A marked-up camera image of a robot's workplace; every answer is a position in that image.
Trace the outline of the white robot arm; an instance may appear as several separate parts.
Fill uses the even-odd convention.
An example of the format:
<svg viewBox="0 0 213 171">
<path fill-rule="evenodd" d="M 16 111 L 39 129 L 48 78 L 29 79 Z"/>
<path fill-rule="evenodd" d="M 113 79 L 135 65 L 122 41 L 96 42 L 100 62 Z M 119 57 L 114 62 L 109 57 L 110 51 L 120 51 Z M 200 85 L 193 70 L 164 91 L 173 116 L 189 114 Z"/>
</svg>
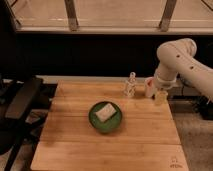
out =
<svg viewBox="0 0 213 171">
<path fill-rule="evenodd" d="M 157 89 L 168 90 L 178 74 L 187 79 L 203 96 L 213 102 L 213 69 L 197 61 L 197 46 L 190 38 L 168 41 L 157 48 L 159 65 L 154 74 Z"/>
</svg>

